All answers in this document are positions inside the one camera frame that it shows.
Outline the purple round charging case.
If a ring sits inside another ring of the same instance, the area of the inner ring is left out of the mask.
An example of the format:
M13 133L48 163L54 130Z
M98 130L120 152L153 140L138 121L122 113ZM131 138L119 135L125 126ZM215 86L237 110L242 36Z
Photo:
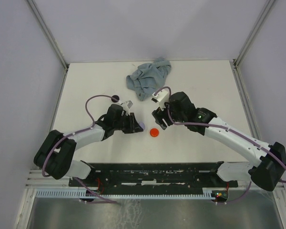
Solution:
M139 122L139 126L144 130L145 129L145 124L143 122Z

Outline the orange round charging case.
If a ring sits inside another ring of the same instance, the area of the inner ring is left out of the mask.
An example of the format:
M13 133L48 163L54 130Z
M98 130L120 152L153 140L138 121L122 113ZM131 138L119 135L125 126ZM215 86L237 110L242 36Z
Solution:
M157 137L159 135L159 130L157 128L150 129L150 136Z

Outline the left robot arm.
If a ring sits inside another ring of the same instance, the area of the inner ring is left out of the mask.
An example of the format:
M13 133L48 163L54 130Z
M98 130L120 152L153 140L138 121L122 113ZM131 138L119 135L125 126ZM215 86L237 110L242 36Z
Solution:
M96 180L95 168L84 161L75 160L74 153L89 144L106 140L115 131L134 134L143 132L144 128L136 121L134 113L127 113L121 105L112 104L94 126L69 134L50 131L33 162L45 176L56 180L64 176L75 177L85 186L91 186Z

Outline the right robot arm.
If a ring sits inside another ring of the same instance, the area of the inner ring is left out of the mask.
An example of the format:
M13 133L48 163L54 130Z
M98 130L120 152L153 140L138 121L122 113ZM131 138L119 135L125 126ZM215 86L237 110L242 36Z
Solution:
M213 186L234 180L251 181L263 190L273 191L283 182L286 149L281 143L271 145L236 130L216 113L195 107L184 92L172 94L165 88L153 93L152 101L159 104L152 115L163 130L171 125L185 126L224 144L246 159L246 162L221 162L209 175Z

